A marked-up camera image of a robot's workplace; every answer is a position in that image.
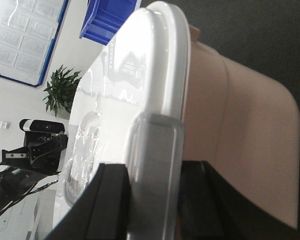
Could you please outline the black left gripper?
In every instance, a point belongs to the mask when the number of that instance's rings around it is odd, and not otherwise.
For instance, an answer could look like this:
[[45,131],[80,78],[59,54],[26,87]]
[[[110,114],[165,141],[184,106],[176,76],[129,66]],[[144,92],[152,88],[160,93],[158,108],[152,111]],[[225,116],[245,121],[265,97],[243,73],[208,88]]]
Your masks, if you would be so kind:
[[68,136],[59,134],[43,143],[29,143],[14,150],[0,150],[0,166],[9,166],[45,175],[60,171],[61,152],[67,148]]

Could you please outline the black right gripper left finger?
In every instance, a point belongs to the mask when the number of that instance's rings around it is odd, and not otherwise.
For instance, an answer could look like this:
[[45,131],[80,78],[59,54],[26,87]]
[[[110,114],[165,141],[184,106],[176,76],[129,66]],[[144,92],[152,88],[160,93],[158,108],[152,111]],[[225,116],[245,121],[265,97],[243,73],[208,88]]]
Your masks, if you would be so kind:
[[70,211],[48,240],[124,240],[130,205],[130,181],[124,164],[101,163]]

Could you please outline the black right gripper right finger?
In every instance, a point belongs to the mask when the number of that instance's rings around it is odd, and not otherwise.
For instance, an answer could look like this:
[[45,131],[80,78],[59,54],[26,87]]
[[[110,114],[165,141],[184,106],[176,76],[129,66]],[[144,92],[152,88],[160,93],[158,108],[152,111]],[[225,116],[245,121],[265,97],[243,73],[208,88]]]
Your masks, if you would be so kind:
[[300,240],[300,226],[254,205],[206,161],[182,162],[177,212],[182,240]]

